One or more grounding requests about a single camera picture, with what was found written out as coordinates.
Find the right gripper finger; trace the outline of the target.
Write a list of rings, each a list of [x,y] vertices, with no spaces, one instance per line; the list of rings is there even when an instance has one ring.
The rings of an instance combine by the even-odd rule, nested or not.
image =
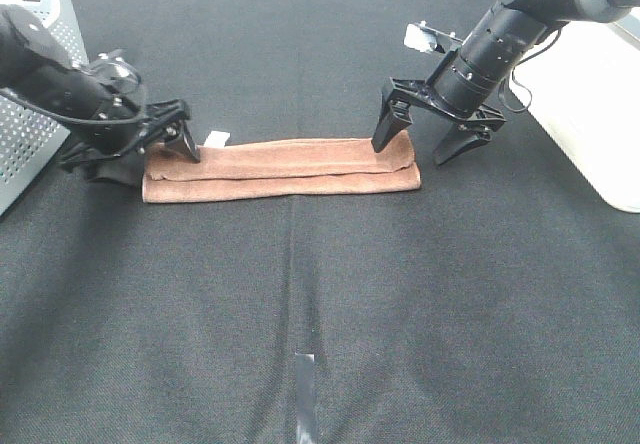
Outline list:
[[[491,133],[488,131],[462,130],[460,125],[453,124],[436,146],[434,162],[438,166],[443,165],[465,152],[487,145],[490,141]]]
[[[379,120],[371,138],[373,150],[380,153],[402,130],[412,124],[410,104],[401,100],[383,101]]]

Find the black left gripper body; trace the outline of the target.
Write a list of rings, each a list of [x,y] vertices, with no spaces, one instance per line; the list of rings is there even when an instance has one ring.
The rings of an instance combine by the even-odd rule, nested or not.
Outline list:
[[[155,142],[164,143],[167,126],[178,122],[187,124],[190,119],[190,109],[181,99],[145,105],[138,115],[128,119],[66,118],[61,124],[79,143],[61,157],[60,165],[72,170],[138,153]]]

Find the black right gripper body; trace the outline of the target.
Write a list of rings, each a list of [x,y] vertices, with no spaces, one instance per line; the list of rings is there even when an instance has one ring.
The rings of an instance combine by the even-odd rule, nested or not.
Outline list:
[[[425,81],[400,80],[391,78],[382,87],[382,102],[401,100],[411,106],[416,106],[434,112],[449,119],[462,130],[496,132],[505,123],[503,114],[497,109],[481,105],[470,117],[455,116],[445,109],[443,104],[437,103],[431,95],[431,89]]]

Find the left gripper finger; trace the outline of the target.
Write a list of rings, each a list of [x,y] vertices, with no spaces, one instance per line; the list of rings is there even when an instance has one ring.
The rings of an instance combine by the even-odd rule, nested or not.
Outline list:
[[[140,184],[144,172],[144,158],[137,153],[92,163],[87,168],[87,181],[92,183]]]
[[[178,122],[165,129],[164,147],[192,163],[200,162],[200,151],[185,122]]]

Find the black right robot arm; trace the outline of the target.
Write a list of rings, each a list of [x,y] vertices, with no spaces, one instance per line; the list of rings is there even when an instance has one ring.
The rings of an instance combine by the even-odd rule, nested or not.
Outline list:
[[[639,0],[496,0],[465,39],[426,25],[408,25],[405,46],[440,52],[443,59],[426,80],[390,79],[371,143],[381,152],[412,123],[413,106],[451,120],[434,151],[437,164],[486,145],[500,129],[503,114],[485,101],[503,91],[515,67],[532,47],[559,35],[571,21],[611,23],[628,15]]]

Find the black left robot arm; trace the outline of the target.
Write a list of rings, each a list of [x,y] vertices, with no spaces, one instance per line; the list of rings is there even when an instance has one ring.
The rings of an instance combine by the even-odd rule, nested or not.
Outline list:
[[[29,10],[1,8],[1,94],[64,126],[74,144],[60,167],[89,182],[140,186],[144,156],[156,142],[192,163],[200,160],[187,103],[151,103],[139,72],[119,50],[82,64]]]

